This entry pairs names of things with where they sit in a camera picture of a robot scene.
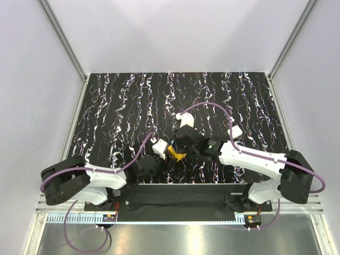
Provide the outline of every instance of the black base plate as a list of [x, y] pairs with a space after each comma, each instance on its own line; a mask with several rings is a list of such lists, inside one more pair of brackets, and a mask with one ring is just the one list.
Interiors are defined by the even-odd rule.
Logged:
[[[226, 201], [240, 197], [245, 184], [140, 184], [121, 190], [118, 222], [178, 222], [235, 220]], [[85, 211], [102, 211], [86, 204]], [[271, 203], [261, 211], [272, 211]], [[258, 211], [258, 207], [247, 211]]]

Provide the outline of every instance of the metal floor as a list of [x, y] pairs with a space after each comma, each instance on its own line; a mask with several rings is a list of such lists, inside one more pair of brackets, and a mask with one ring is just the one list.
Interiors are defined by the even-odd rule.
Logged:
[[[263, 216], [270, 221], [271, 215]], [[69, 239], [88, 224], [68, 224]], [[222, 226], [116, 225], [109, 229], [112, 243], [99, 254], [116, 255], [211, 255], [211, 254], [321, 254], [308, 215], [280, 215], [278, 221], [260, 232], [234, 231]], [[78, 249], [94, 250], [105, 234], [93, 229], [72, 244]], [[46, 224], [39, 255], [79, 254], [67, 246], [62, 224]]]

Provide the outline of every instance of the white connector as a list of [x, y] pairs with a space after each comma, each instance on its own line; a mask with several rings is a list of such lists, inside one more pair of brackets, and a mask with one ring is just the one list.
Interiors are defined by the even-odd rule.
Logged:
[[239, 126], [233, 126], [233, 139], [240, 137], [242, 135], [242, 130], [239, 128]]
[[165, 151], [169, 147], [169, 144], [163, 139], [159, 139], [154, 145], [152, 145], [152, 150], [154, 153], [161, 156], [162, 159], [165, 159]]
[[190, 113], [183, 113], [183, 114], [177, 113], [177, 114], [176, 114], [176, 119], [177, 119], [178, 121], [181, 121], [181, 126], [180, 126], [180, 128], [181, 128], [182, 126], [184, 126], [184, 125], [188, 125], [188, 126], [190, 126], [190, 127], [193, 128], [194, 119], [193, 119], [193, 116], [192, 116]]

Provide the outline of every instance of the white wall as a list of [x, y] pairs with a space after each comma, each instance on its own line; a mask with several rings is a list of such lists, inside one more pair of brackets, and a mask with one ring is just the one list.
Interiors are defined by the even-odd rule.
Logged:
[[267, 71], [308, 0], [49, 0], [84, 70]]
[[297, 149], [327, 182], [320, 195], [340, 251], [340, 1], [319, 1], [274, 77]]
[[0, 253], [20, 254], [81, 81], [37, 0], [0, 4]]

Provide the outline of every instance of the yellow object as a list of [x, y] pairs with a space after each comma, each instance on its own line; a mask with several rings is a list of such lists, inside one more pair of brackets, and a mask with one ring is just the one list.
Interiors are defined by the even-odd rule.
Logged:
[[177, 162], [180, 161], [182, 158], [186, 157], [186, 154], [176, 153], [176, 151], [174, 150], [174, 148], [172, 148], [171, 145], [168, 147], [168, 151], [171, 156], [177, 159]]

